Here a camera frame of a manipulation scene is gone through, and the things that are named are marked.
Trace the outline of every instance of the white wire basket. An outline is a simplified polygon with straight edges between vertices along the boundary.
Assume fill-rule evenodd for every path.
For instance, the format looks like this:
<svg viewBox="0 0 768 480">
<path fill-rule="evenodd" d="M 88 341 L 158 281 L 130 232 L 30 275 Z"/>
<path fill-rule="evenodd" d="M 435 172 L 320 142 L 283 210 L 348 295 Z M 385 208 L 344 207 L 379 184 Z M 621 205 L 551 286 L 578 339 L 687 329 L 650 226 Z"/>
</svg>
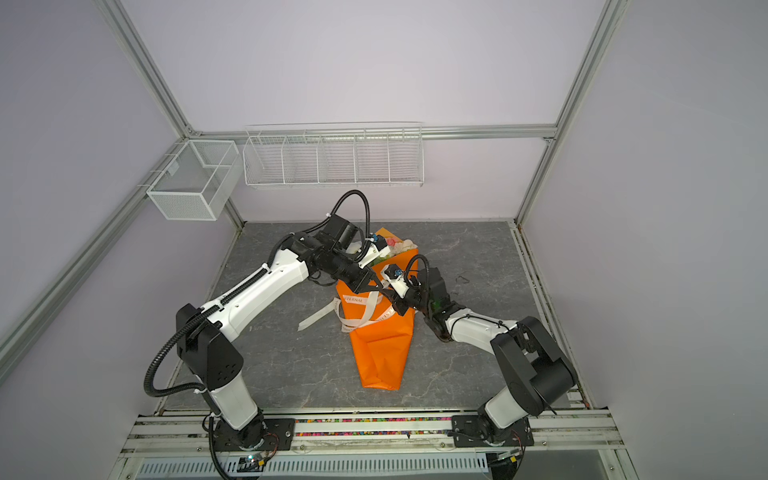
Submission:
<svg viewBox="0 0 768 480">
<path fill-rule="evenodd" d="M 262 131 L 243 146 L 245 182 L 256 189 L 424 183 L 420 127 Z"/>
<path fill-rule="evenodd" d="M 242 174 L 235 142 L 188 140 L 147 195 L 168 220 L 216 220 Z"/>
</svg>

